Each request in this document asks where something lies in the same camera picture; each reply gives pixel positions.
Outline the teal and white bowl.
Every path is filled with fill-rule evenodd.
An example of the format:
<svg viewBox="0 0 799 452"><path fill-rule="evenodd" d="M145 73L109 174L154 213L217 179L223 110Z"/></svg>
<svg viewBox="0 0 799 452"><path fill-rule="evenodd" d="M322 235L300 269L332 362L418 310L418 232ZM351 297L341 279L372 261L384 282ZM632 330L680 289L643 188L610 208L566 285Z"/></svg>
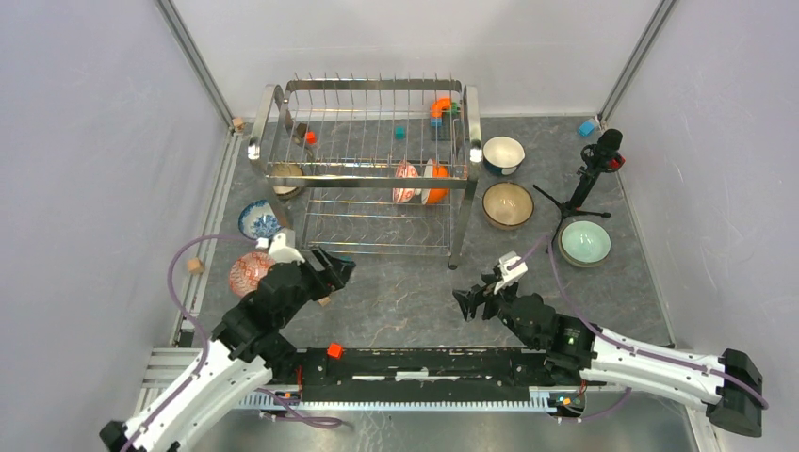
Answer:
<svg viewBox="0 0 799 452"><path fill-rule="evenodd" d="M497 176L514 174L526 157L524 147L511 137L493 137L482 147L482 163Z"/></svg>

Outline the pale green bowl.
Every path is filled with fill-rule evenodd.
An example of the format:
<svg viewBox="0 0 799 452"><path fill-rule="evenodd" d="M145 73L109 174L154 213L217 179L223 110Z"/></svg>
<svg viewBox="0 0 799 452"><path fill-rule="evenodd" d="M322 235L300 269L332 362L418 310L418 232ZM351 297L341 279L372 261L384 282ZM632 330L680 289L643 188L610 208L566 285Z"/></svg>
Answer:
<svg viewBox="0 0 799 452"><path fill-rule="evenodd" d="M562 257L572 266L590 268L602 265L611 253L611 237L599 224L573 221L562 228L557 244Z"/></svg>

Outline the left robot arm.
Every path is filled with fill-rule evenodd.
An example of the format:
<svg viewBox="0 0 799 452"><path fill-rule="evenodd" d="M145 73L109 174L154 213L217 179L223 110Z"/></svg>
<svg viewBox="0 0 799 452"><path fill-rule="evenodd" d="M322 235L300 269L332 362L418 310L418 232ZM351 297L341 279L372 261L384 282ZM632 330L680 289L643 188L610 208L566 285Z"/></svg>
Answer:
<svg viewBox="0 0 799 452"><path fill-rule="evenodd" d="M281 334L308 302L343 289L356 264L314 249L314 266L295 250L274 263L255 289L227 311L192 364L150 406L99 432L108 451L190 451L245 396L289 381L299 353Z"/></svg>

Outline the blue floral bowl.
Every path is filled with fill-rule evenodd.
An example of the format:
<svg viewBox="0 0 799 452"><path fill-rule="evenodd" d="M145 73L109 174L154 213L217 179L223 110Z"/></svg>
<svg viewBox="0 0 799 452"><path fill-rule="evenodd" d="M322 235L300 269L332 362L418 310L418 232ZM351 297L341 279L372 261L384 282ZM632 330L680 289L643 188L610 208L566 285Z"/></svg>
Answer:
<svg viewBox="0 0 799 452"><path fill-rule="evenodd" d="M248 239L272 238L283 226L267 200L259 200L248 204L239 214L237 227Z"/></svg>

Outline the red patterned bowl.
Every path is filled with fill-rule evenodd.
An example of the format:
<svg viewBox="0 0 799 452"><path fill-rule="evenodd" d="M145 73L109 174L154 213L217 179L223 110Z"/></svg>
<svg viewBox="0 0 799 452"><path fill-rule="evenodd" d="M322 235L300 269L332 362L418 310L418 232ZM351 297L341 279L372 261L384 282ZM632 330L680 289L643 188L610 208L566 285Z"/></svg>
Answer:
<svg viewBox="0 0 799 452"><path fill-rule="evenodd" d="M232 292L242 298L254 291L274 264L275 261L262 251L251 251L240 256L229 272L228 281Z"/></svg>

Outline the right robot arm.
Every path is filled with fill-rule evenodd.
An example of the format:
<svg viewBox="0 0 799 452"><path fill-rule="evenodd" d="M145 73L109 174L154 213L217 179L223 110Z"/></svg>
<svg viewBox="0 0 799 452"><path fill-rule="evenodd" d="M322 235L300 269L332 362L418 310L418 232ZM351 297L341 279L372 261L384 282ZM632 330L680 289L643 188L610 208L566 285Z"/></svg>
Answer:
<svg viewBox="0 0 799 452"><path fill-rule="evenodd" d="M622 385L703 411L717 428L745 437L762 435L763 376L744 352L720 355L661 347L563 315L538 294L520 296L517 283L497 275L452 296L465 320L497 318L528 349L544 354L546 376Z"/></svg>

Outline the pink speckled bowl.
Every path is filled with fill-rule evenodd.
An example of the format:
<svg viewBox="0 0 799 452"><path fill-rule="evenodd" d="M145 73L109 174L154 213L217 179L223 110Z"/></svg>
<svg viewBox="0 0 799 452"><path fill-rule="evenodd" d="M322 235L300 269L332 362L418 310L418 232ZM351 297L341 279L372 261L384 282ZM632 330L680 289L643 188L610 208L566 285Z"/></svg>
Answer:
<svg viewBox="0 0 799 452"><path fill-rule="evenodd" d="M481 206L488 223L505 231L525 225L535 210L534 200L528 190L512 182L489 186L483 194Z"/></svg>

